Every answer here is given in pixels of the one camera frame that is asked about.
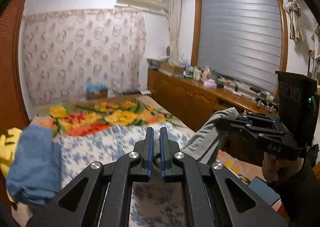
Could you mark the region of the right hand holding gripper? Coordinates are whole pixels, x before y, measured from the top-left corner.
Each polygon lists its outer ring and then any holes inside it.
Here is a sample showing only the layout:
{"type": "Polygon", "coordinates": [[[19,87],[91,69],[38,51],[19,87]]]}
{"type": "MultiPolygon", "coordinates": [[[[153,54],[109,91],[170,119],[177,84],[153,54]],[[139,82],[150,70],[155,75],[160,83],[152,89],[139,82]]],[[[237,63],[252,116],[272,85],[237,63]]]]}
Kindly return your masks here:
{"type": "Polygon", "coordinates": [[[303,167],[304,159],[299,157],[295,161],[280,160],[275,155],[264,153],[262,174],[268,183],[287,180],[297,174],[303,167]]]}

